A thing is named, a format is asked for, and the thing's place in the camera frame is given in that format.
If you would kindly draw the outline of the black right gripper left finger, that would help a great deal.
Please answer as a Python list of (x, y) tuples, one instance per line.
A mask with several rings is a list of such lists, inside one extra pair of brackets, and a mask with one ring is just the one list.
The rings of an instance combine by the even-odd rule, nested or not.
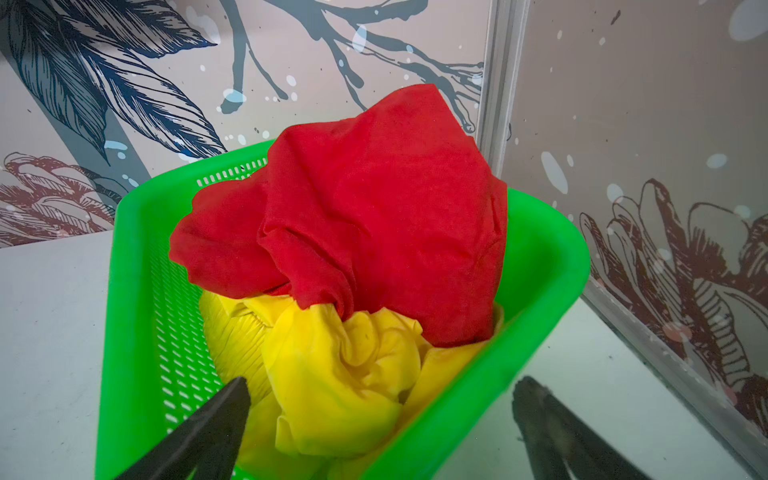
[(237, 377), (119, 477), (230, 479), (251, 405), (246, 379)]

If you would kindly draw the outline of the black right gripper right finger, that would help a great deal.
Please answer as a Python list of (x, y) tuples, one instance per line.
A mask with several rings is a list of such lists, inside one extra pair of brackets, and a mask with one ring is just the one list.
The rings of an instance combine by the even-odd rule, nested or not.
[(534, 378), (515, 384), (511, 409), (536, 480), (649, 480)]

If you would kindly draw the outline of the red shorts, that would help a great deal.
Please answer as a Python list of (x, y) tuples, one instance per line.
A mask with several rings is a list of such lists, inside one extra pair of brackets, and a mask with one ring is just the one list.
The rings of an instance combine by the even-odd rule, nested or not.
[(506, 239), (506, 185), (423, 84), (287, 128), (263, 168), (195, 195), (170, 258), (232, 299), (290, 295), (342, 319), (385, 308), (455, 347), (493, 333)]

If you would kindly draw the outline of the yellow shorts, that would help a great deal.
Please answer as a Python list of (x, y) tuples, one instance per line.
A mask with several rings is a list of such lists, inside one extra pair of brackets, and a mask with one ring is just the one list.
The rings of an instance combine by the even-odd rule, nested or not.
[(203, 334), (223, 382), (246, 381), (237, 463), (258, 479), (356, 479), (481, 351), (440, 348), (389, 309), (342, 320), (288, 295), (204, 291)]

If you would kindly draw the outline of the green plastic basket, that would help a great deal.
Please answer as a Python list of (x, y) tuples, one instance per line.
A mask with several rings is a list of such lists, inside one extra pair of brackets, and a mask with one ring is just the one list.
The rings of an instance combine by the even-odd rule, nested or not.
[[(169, 258), (170, 236), (202, 188), (265, 166), (269, 142), (159, 175), (119, 204), (110, 261), (95, 475), (113, 479), (222, 386), (204, 341), (201, 292)], [(496, 295), (504, 323), (456, 380), (364, 472), (428, 479), (583, 292), (590, 254), (577, 227), (517, 190)]]

